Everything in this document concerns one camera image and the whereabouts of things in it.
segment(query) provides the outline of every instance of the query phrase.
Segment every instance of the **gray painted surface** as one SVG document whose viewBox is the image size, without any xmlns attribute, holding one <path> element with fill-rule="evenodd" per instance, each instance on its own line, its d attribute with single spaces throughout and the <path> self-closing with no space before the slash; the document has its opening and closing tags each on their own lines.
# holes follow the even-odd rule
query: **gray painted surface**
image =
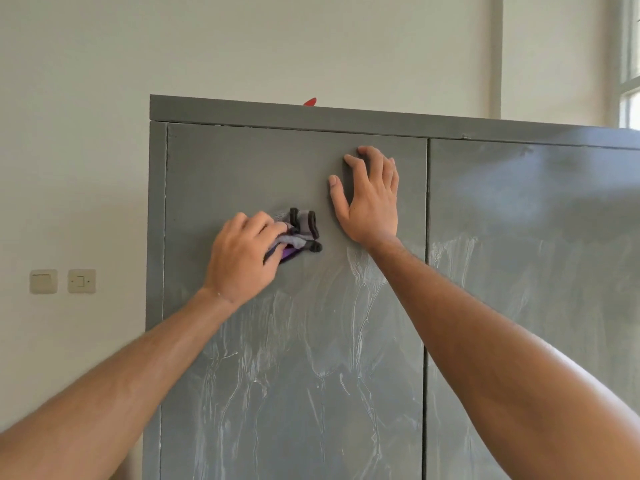
<svg viewBox="0 0 640 480">
<path fill-rule="evenodd" d="M 147 330 L 163 319 L 164 288 L 164 177 L 166 169 L 166 123 L 149 124 L 149 202 L 147 215 Z M 161 408 L 145 428 L 143 478 L 160 476 Z"/>
<path fill-rule="evenodd" d="M 399 236 L 424 257 L 426 140 L 168 126 L 165 317 L 237 211 L 313 209 L 324 250 L 285 263 L 165 398 L 163 480 L 420 478 L 422 343 L 328 197 L 326 177 L 363 143 L 395 156 Z"/>
<path fill-rule="evenodd" d="M 177 96 L 152 95 L 150 117 L 208 125 L 640 148 L 640 132 L 634 130 Z"/>
<path fill-rule="evenodd" d="M 432 141 L 429 261 L 640 411 L 640 152 Z M 429 364 L 428 479 L 503 479 Z"/>
</svg>

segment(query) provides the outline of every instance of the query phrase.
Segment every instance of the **left hand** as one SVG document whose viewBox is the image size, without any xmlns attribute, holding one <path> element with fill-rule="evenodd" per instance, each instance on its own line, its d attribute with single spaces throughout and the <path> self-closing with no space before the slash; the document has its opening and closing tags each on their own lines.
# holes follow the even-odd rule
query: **left hand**
<svg viewBox="0 0 640 480">
<path fill-rule="evenodd" d="M 264 255 L 286 231 L 286 224 L 274 222 L 264 212 L 251 218 L 236 214 L 213 243 L 203 290 L 238 309 L 273 281 L 285 245 L 280 244 L 263 263 Z"/>
</svg>

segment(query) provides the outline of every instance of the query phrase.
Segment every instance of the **hand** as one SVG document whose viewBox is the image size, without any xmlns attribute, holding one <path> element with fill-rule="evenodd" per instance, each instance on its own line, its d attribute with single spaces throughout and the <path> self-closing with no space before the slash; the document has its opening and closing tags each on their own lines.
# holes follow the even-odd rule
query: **hand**
<svg viewBox="0 0 640 480">
<path fill-rule="evenodd" d="M 364 160 L 345 155 L 344 161 L 353 168 L 353 201 L 344 196 L 340 178 L 329 177 L 335 215 L 347 235 L 368 249 L 376 241 L 394 237 L 398 227 L 396 196 L 400 177 L 393 158 L 388 159 L 373 146 L 359 146 L 358 153 L 371 161 L 367 176 Z"/>
<path fill-rule="evenodd" d="M 240 213 L 228 221 L 216 237 L 203 290 L 238 309 L 273 281 L 284 244 L 263 263 L 264 255 L 279 234 L 283 222 L 274 223 L 264 212 L 251 219 Z"/>
</svg>

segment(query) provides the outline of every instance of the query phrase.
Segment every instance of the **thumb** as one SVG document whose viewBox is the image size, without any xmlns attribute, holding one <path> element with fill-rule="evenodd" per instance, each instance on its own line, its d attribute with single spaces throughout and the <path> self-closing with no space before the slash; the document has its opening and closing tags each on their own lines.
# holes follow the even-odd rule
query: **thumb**
<svg viewBox="0 0 640 480">
<path fill-rule="evenodd" d="M 274 250 L 271 256 L 268 257 L 267 261 L 264 262 L 264 272 L 269 277 L 269 282 L 271 282 L 276 276 L 276 270 L 278 269 L 284 248 L 286 247 L 286 244 L 278 244 L 278 247 Z"/>
<path fill-rule="evenodd" d="M 347 197 L 344 196 L 344 188 L 340 178 L 335 175 L 329 177 L 329 187 L 335 215 L 338 217 L 340 224 L 344 224 L 349 218 L 349 204 L 347 203 Z"/>
</svg>

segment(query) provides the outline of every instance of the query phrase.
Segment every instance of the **finger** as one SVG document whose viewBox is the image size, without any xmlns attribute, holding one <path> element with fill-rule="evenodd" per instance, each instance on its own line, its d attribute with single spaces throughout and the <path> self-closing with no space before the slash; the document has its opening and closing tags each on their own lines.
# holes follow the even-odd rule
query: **finger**
<svg viewBox="0 0 640 480">
<path fill-rule="evenodd" d="M 284 248 L 286 248 L 286 244 L 278 244 L 278 247 L 273 252 L 271 256 L 264 263 L 264 272 L 269 277 L 269 283 L 273 281 L 276 271 L 278 269 L 278 265 L 280 264 L 280 260 L 282 259 L 282 254 L 284 252 Z"/>
<path fill-rule="evenodd" d="M 393 180 L 395 171 L 396 165 L 394 165 L 393 161 L 385 158 L 385 162 L 382 167 L 382 183 L 384 183 L 385 188 L 391 188 L 391 181 Z"/>
<path fill-rule="evenodd" d="M 335 216 L 338 217 L 338 222 L 343 224 L 349 218 L 349 204 L 347 197 L 344 196 L 344 188 L 340 178 L 335 175 L 329 177 L 329 187 Z"/>
<path fill-rule="evenodd" d="M 262 229 L 262 232 L 258 234 L 258 240 L 260 241 L 260 245 L 264 247 L 264 252 L 269 250 L 277 236 L 284 234 L 288 229 L 289 227 L 287 227 L 284 222 L 274 222 Z"/>
<path fill-rule="evenodd" d="M 390 186 L 391 192 L 393 192 L 394 195 L 397 195 L 398 193 L 398 183 L 400 183 L 400 175 L 398 174 L 398 169 L 394 168 L 394 176 L 393 178 L 391 178 L 391 186 Z"/>
<path fill-rule="evenodd" d="M 347 162 L 353 170 L 353 187 L 354 190 L 358 190 L 363 185 L 369 183 L 369 177 L 367 177 L 367 166 L 362 158 L 356 158 L 351 155 L 345 155 L 344 161 Z"/>
<path fill-rule="evenodd" d="M 228 230 L 240 231 L 244 227 L 245 222 L 248 217 L 244 212 L 238 212 L 233 219 L 231 219 L 228 224 Z"/>
<path fill-rule="evenodd" d="M 251 237 L 255 237 L 270 224 L 273 224 L 273 217 L 266 212 L 260 211 L 244 224 L 244 232 Z"/>
<path fill-rule="evenodd" d="M 382 181 L 382 169 L 385 163 L 385 156 L 379 149 L 373 146 L 359 146 L 358 153 L 366 155 L 371 162 L 371 174 L 369 175 L 369 181 L 373 183 L 379 183 Z"/>
</svg>

